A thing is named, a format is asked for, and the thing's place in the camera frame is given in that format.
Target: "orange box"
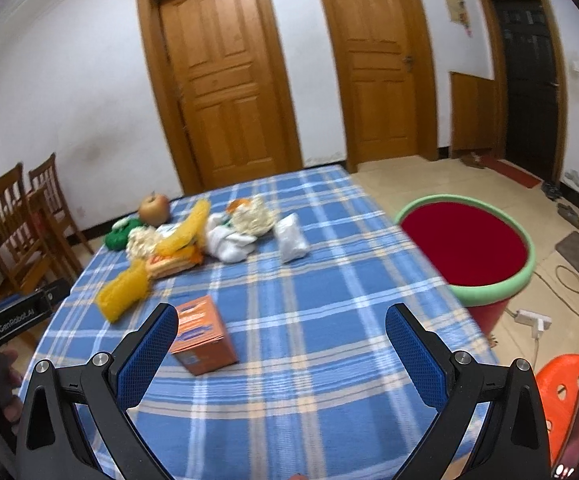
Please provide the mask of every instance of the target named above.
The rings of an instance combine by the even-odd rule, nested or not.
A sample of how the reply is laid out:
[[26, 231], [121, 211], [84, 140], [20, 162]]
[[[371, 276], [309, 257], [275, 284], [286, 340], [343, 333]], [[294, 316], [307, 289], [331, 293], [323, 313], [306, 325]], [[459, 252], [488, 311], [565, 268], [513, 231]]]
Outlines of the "orange box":
[[193, 375], [238, 362], [216, 305], [209, 296], [176, 307], [178, 335], [170, 353]]

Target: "round stool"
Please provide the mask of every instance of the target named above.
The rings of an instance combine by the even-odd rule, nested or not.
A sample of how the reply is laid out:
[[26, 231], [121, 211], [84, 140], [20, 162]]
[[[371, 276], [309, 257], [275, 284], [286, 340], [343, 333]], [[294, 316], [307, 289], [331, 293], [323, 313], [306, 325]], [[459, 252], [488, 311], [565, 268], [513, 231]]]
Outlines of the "round stool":
[[552, 464], [558, 458], [569, 430], [579, 390], [579, 354], [564, 354], [548, 362], [536, 374], [543, 401]]

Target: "blue plaid tablecloth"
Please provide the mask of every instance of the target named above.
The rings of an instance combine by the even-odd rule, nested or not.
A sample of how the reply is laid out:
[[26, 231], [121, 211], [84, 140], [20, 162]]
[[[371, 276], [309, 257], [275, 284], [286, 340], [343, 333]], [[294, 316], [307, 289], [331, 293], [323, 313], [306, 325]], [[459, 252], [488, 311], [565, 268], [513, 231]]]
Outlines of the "blue plaid tablecloth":
[[[128, 267], [98, 251], [64, 301], [30, 365], [86, 362], [111, 351], [154, 307], [209, 294], [240, 363], [192, 377], [167, 355], [142, 402], [128, 410], [176, 479], [389, 479], [435, 416], [385, 336], [387, 308], [404, 302], [452, 350], [495, 363], [487, 340], [414, 243], [338, 166], [218, 189], [212, 211], [262, 194], [283, 217], [297, 213], [308, 256], [281, 264], [268, 235], [245, 262], [211, 258], [154, 283], [150, 297], [110, 325], [93, 303]], [[198, 197], [173, 204], [183, 219]], [[80, 415], [105, 472], [122, 478], [89, 412]], [[479, 406], [457, 454], [473, 446]]]

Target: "yellow toy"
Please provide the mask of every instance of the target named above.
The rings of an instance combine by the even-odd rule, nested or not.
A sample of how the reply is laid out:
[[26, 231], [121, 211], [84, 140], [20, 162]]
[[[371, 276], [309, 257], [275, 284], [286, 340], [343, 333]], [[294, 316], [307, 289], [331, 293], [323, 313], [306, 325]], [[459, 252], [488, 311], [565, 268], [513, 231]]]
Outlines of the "yellow toy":
[[209, 215], [210, 202], [205, 199], [199, 200], [176, 231], [156, 244], [156, 254], [183, 257], [187, 251], [191, 255], [192, 245], [202, 250], [205, 247], [205, 222]]
[[99, 291], [94, 301], [105, 319], [114, 323], [132, 304], [146, 298], [149, 291], [150, 278], [145, 262], [134, 260], [129, 269], [123, 270]]

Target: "dark brown door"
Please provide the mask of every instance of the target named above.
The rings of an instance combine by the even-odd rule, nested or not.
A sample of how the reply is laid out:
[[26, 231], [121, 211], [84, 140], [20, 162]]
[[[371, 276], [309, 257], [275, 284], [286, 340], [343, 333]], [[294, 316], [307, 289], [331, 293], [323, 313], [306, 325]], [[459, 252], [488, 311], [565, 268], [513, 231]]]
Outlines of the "dark brown door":
[[163, 0], [160, 11], [205, 188], [287, 171], [256, 0]]
[[556, 158], [556, 65], [540, 0], [498, 0], [507, 70], [505, 158], [551, 180]]
[[358, 162], [416, 153], [415, 92], [402, 0], [334, 0], [353, 89]]

